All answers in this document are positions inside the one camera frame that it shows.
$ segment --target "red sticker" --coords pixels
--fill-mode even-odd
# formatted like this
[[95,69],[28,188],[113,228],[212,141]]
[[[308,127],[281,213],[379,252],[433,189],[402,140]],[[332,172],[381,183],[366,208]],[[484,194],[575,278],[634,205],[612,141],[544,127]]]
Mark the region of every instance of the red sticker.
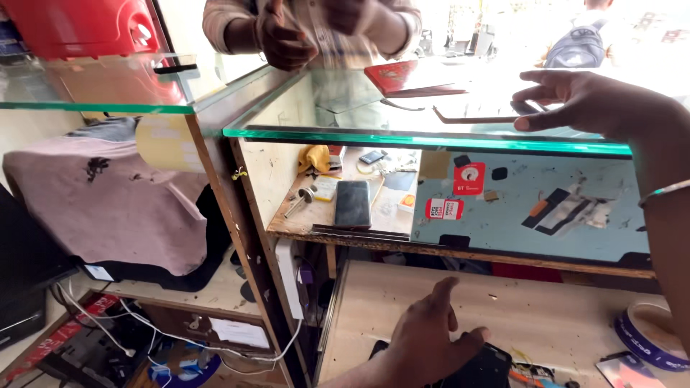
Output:
[[486,164],[470,163],[453,171],[453,194],[479,195],[484,192]]
[[432,220],[459,220],[465,203],[462,200],[430,198],[426,201],[426,218]]

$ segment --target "small box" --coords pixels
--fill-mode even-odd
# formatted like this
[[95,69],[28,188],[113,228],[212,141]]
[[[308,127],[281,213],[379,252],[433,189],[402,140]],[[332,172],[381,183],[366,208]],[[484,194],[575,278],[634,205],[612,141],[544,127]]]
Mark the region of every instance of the small box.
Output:
[[328,146],[328,160],[331,163],[331,167],[343,164],[345,151],[347,151],[347,146]]
[[405,194],[405,196],[397,203],[397,208],[409,213],[415,212],[415,196],[413,194]]

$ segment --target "drawer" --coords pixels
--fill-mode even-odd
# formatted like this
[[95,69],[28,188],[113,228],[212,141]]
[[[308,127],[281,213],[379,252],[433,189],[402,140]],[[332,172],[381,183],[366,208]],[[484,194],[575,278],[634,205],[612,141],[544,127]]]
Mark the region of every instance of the drawer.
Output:
[[[275,354],[273,343],[270,341],[264,321],[260,317],[213,313],[205,311],[189,311],[185,309],[163,307],[155,304],[140,303],[141,308],[151,318],[152,323],[164,333],[189,338],[191,340],[206,341],[211,346],[225,347],[246,354],[270,356]],[[262,349],[237,342],[221,340],[213,330],[209,318],[243,322],[261,327],[270,349]]]

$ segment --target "pink cloth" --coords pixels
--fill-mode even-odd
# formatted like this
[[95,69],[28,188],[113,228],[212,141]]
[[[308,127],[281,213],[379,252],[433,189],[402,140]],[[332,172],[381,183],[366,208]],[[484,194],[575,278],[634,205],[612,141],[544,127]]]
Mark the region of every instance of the pink cloth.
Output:
[[153,168],[135,142],[58,137],[6,154],[3,168],[14,195],[86,262],[186,275],[206,258],[206,218],[195,202],[208,178]]

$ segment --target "red notebook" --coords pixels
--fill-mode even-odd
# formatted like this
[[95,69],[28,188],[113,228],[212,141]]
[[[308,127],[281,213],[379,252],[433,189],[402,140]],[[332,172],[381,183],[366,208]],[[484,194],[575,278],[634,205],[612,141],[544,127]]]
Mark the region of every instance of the red notebook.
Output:
[[445,65],[435,62],[408,61],[369,66],[364,74],[386,98],[428,97],[466,93],[453,83]]

